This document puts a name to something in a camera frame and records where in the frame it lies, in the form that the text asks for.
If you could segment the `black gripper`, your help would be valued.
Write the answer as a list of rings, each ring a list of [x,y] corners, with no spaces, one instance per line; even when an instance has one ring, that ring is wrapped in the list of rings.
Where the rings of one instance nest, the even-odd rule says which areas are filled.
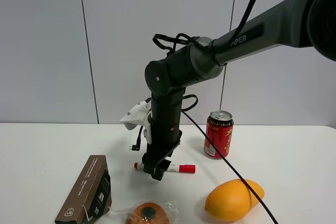
[[[144,172],[153,176],[153,179],[161,181],[164,173],[169,168],[173,151],[181,142],[182,131],[173,132],[154,131],[152,144],[148,144],[142,157]]]

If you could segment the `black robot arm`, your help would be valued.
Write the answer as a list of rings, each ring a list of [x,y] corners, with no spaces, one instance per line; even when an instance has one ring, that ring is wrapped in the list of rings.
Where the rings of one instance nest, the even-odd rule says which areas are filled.
[[[154,35],[153,42],[166,49],[167,56],[149,62],[144,72],[151,91],[151,119],[142,161],[153,179],[162,179],[180,144],[182,101],[188,86],[216,78],[232,61],[279,45],[313,47],[335,60],[335,0],[284,0],[249,19],[255,1],[249,1],[239,26],[220,38]],[[181,48],[166,48],[162,41]]]

